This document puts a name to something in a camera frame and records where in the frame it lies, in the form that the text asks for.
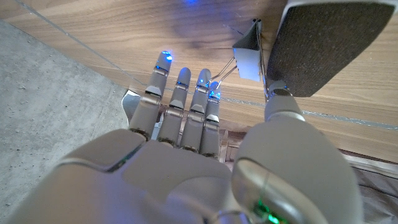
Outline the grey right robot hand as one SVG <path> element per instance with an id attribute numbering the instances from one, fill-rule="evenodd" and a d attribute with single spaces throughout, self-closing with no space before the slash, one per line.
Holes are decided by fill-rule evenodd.
<path id="1" fill-rule="evenodd" d="M 28 195 L 10 223 L 361 223 L 355 174 L 306 122 L 282 80 L 267 90 L 265 120 L 245 135 L 234 166 L 216 155 L 218 99 L 208 70 L 203 101 L 179 135 L 151 139 L 172 62 L 161 52 L 128 129 L 79 147 Z M 174 139 L 180 138 L 180 144 Z"/>

